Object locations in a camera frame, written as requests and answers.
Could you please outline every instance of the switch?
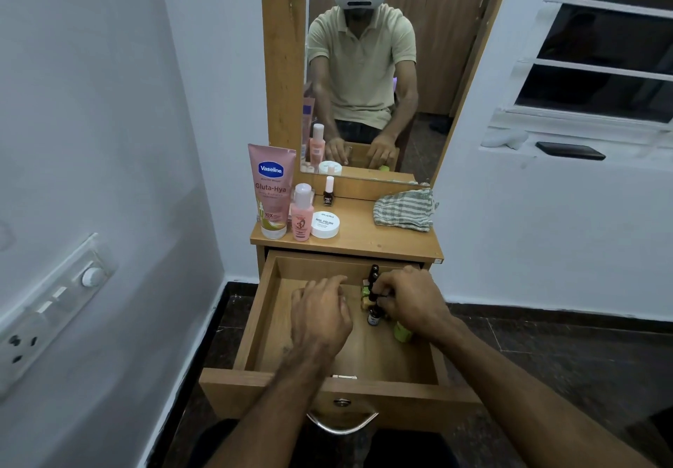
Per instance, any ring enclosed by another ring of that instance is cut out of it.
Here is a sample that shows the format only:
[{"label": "switch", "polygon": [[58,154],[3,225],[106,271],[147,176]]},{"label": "switch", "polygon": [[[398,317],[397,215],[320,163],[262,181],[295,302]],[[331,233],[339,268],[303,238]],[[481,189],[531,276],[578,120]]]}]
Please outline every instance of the switch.
[{"label": "switch", "polygon": [[102,268],[89,268],[82,275],[82,285],[86,288],[96,288],[105,280],[105,271]]}]

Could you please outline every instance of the vaseline logo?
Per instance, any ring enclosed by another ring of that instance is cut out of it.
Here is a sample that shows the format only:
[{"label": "vaseline logo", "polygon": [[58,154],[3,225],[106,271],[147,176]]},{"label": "vaseline logo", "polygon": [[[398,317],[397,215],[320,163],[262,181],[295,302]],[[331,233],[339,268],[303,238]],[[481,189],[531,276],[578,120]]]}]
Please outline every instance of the vaseline logo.
[{"label": "vaseline logo", "polygon": [[282,165],[276,162],[262,162],[259,164],[257,170],[259,171],[259,174],[265,177],[277,178],[283,177],[283,174],[285,174],[285,169]]}]

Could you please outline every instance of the striped cloth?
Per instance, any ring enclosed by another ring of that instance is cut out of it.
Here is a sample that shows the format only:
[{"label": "striped cloth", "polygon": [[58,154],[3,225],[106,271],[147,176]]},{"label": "striped cloth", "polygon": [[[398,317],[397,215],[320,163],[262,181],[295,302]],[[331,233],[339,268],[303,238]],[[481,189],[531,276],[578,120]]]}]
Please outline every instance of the striped cloth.
[{"label": "striped cloth", "polygon": [[435,211],[432,188],[410,190],[381,197],[374,204],[374,223],[414,229],[427,233],[432,227],[430,215]]}]

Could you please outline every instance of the smartphone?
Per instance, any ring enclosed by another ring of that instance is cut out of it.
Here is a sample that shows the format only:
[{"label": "smartphone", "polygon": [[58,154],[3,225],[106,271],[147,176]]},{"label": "smartphone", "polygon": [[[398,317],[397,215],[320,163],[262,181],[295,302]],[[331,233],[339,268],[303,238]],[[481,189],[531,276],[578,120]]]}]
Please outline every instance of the smartphone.
[{"label": "smartphone", "polygon": [[536,142],[535,145],[553,157],[582,158],[583,160],[605,160],[605,155],[589,146],[558,144],[557,142]]}]

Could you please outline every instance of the drawer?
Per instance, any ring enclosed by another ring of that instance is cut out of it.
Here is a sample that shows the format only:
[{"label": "drawer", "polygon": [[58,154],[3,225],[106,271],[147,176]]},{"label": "drawer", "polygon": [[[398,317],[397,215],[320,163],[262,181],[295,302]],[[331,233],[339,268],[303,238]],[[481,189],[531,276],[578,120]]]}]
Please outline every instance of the drawer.
[{"label": "drawer", "polygon": [[381,271],[404,263],[342,256],[270,251],[233,370],[203,369],[200,386],[220,418],[241,418],[273,378],[291,348],[290,296],[308,280],[345,275],[342,284],[353,332],[325,379],[310,418],[335,434],[355,430],[377,414],[379,427],[446,431],[482,407],[467,386],[451,385],[443,355],[420,337],[402,344],[394,323],[367,324],[361,310],[362,281],[372,264]]}]

